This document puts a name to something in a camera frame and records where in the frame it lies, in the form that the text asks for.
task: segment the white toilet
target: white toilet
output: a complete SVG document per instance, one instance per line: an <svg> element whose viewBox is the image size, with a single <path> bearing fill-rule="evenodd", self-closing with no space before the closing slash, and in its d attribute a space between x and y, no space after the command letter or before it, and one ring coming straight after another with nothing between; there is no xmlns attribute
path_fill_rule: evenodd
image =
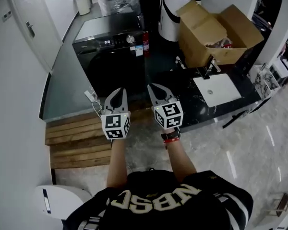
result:
<svg viewBox="0 0 288 230"><path fill-rule="evenodd" d="M87 191L72 186L42 185L34 191L34 199L40 212L62 220L66 220L91 198Z"/></svg>

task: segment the wristband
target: wristband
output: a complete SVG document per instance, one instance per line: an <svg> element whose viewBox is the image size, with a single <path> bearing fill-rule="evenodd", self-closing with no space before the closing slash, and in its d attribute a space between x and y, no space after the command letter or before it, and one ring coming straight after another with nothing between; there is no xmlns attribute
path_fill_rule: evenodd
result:
<svg viewBox="0 0 288 230"><path fill-rule="evenodd" d="M179 137L175 137L175 138L172 138L172 139L163 140L163 143L171 143L171 142L177 141L177 140L180 140Z"/></svg>
<svg viewBox="0 0 288 230"><path fill-rule="evenodd" d="M175 128L175 131L169 134L162 134L161 137L163 140L171 140L173 138L180 138L180 130Z"/></svg>

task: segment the trash can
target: trash can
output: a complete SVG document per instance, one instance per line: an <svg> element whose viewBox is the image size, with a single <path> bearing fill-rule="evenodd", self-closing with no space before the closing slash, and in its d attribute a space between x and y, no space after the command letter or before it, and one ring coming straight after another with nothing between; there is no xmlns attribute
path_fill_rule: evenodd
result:
<svg viewBox="0 0 288 230"><path fill-rule="evenodd" d="M176 11L191 0L160 0L159 34L171 42L178 41L180 17Z"/></svg>
<svg viewBox="0 0 288 230"><path fill-rule="evenodd" d="M74 0L77 3L77 7L80 15L84 15L90 12L89 0Z"/></svg>

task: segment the black washing machine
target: black washing machine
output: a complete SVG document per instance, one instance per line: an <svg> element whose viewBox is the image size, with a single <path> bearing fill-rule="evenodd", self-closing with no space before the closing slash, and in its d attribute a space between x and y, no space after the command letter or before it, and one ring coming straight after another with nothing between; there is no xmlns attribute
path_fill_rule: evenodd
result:
<svg viewBox="0 0 288 230"><path fill-rule="evenodd" d="M129 100L142 98L146 90L143 31L135 13L86 21L73 48L99 98L120 87L127 90Z"/></svg>

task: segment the open cardboard box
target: open cardboard box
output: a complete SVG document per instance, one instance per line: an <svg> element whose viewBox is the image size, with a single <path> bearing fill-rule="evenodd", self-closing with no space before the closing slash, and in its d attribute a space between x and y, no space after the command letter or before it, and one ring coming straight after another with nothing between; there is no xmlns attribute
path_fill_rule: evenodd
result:
<svg viewBox="0 0 288 230"><path fill-rule="evenodd" d="M218 65L235 64L243 53L264 40L253 23L235 6L231 5L220 14L210 14L192 0L181 7L179 46L188 67L204 67L210 55ZM209 48L228 37L233 48Z"/></svg>

